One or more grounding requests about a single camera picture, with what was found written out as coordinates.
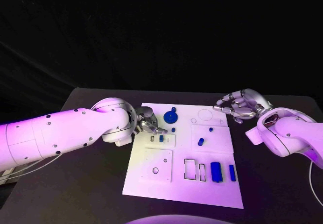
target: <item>table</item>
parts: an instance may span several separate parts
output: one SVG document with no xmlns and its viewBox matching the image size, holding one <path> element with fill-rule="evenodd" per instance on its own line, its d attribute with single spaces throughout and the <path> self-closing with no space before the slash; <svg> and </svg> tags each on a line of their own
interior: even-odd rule
<svg viewBox="0 0 323 224">
<path fill-rule="evenodd" d="M 91 108 L 107 97 L 122 98 L 133 106 L 143 102 L 213 105 L 223 95 L 76 88 L 62 111 Z M 310 97 L 265 97 L 275 107 L 297 109 L 321 121 L 323 113 Z M 281 158 L 264 144 L 254 146 L 244 132 L 255 123 L 254 119 L 239 125 L 228 117 L 244 210 L 122 195 L 131 144 L 117 147 L 99 139 L 22 177 L 0 210 L 1 222 L 117 224 L 183 214 L 232 223 L 317 223 L 323 216 L 308 185 L 310 160 L 300 154 Z M 323 170 L 313 166 L 313 187 L 323 200 L 321 179 Z"/>
</svg>

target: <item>cable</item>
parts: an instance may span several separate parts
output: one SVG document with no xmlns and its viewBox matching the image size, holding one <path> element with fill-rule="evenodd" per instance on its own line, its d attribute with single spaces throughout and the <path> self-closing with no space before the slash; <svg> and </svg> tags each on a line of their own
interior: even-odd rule
<svg viewBox="0 0 323 224">
<path fill-rule="evenodd" d="M 308 173 L 310 186 L 311 186 L 311 166 L 313 166 L 313 161 L 311 161 L 311 164 L 310 164 L 310 173 Z M 319 197 L 316 196 L 313 186 L 311 186 L 311 192 L 313 192 L 313 194 L 314 194 L 314 197 L 316 197 L 317 202 L 319 202 L 319 203 L 321 204 L 321 206 L 323 206 L 323 203 L 321 203 Z"/>
<path fill-rule="evenodd" d="M 59 156 L 56 156 L 43 166 L 40 166 L 39 168 L 36 168 L 35 170 L 32 170 L 32 171 L 29 171 L 27 173 L 24 173 L 24 174 L 22 174 L 22 175 L 17 175 L 17 176 L 13 176 L 13 177 L 9 177 L 9 178 L 6 178 L 6 179 L 1 179 L 1 181 L 4 181 L 4 180 L 9 180 L 9 179 L 11 179 L 11 178 L 16 178 L 16 177 L 19 177 L 19 176 L 23 176 L 23 175 L 26 175 L 26 174 L 29 174 L 29 173 L 32 173 L 33 171 L 36 171 L 36 170 L 39 170 L 39 169 L 42 169 L 45 166 L 47 166 L 59 157 L 62 156 L 62 154 L 59 154 Z"/>
<path fill-rule="evenodd" d="M 19 172 L 22 172 L 23 170 L 26 170 L 29 167 L 32 167 L 33 165 L 36 165 L 39 162 L 42 162 L 43 161 L 43 159 L 42 160 L 37 160 L 33 164 L 30 164 L 27 167 L 24 167 L 22 170 L 19 170 L 19 171 L 16 171 L 14 173 L 10 173 L 10 174 L 7 174 L 7 175 L 3 175 L 3 176 L 0 176 L 0 180 L 1 180 L 1 178 L 3 177 L 6 177 L 6 176 L 11 176 L 11 175 L 14 175 L 16 173 L 19 173 Z"/>
</svg>

